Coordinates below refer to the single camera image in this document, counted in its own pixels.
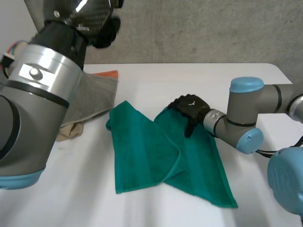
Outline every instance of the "beige cloth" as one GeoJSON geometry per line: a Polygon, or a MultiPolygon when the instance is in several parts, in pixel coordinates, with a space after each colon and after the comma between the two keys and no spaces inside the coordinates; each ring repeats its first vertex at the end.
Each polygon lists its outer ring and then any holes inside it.
{"type": "Polygon", "coordinates": [[[69,107],[56,138],[57,142],[81,136],[84,122],[114,107],[118,71],[83,73],[75,100],[69,107]]]}
{"type": "Polygon", "coordinates": [[[82,135],[84,129],[84,122],[78,122],[74,124],[66,125],[60,128],[59,134],[57,135],[56,141],[61,142],[69,140],[82,135]]]}

